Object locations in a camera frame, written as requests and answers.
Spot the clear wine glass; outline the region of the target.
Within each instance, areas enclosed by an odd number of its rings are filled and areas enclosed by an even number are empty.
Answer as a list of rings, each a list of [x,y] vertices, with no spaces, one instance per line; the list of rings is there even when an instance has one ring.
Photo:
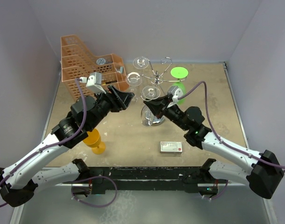
[[[132,102],[136,103],[138,101],[137,90],[138,87],[142,84],[142,77],[137,72],[131,72],[126,76],[126,83],[129,85],[128,92],[132,92],[134,97]]]
[[[149,59],[144,56],[138,56],[133,60],[133,66],[138,70],[147,68],[149,64]]]
[[[148,85],[143,88],[140,96],[144,103],[140,113],[142,124],[144,126],[152,126],[155,116],[152,114],[149,105],[152,105],[153,101],[160,96],[160,89],[157,86]]]

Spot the green plastic goblet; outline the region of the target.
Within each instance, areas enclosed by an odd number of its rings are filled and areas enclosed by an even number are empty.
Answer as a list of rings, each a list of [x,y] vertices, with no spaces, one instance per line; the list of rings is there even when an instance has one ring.
[[[172,86],[177,86],[182,90],[183,95],[185,95],[186,87],[184,86],[184,81],[188,77],[189,71],[184,67],[174,67],[171,69],[170,74],[176,79],[176,82]]]

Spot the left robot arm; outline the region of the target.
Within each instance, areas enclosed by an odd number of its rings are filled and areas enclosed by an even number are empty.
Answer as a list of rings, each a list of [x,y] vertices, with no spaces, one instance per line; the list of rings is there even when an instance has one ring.
[[[36,148],[13,165],[0,168],[0,195],[6,204],[18,207],[48,187],[88,180],[89,168],[81,159],[74,159],[53,171],[43,171],[43,168],[86,139],[88,132],[93,131],[109,112],[128,108],[134,94],[119,91],[113,85],[108,88],[94,97],[82,95]]]

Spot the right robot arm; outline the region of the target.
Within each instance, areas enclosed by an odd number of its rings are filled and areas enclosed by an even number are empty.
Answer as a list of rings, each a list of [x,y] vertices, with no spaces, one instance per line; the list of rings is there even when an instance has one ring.
[[[186,142],[201,150],[215,153],[231,162],[222,164],[213,160],[201,170],[201,179],[212,182],[224,179],[248,186],[258,196],[271,199],[284,177],[284,172],[275,154],[269,150],[259,152],[237,145],[213,132],[203,122],[199,107],[190,106],[182,111],[172,102],[171,95],[145,100],[144,104],[157,117],[165,117],[186,131]]]

